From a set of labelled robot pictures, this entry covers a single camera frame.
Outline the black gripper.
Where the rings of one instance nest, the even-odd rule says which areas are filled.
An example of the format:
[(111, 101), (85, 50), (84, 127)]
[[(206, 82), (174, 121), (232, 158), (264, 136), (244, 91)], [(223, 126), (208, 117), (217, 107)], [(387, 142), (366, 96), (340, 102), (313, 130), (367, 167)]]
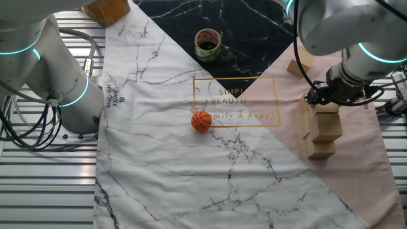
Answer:
[(384, 94), (383, 87), (364, 87), (364, 82), (351, 77), (342, 65), (331, 66), (326, 73), (326, 80), (314, 82), (316, 89), (312, 87), (305, 96), (309, 105), (326, 105), (329, 101), (336, 101), (349, 102), (349, 106), (363, 106)]

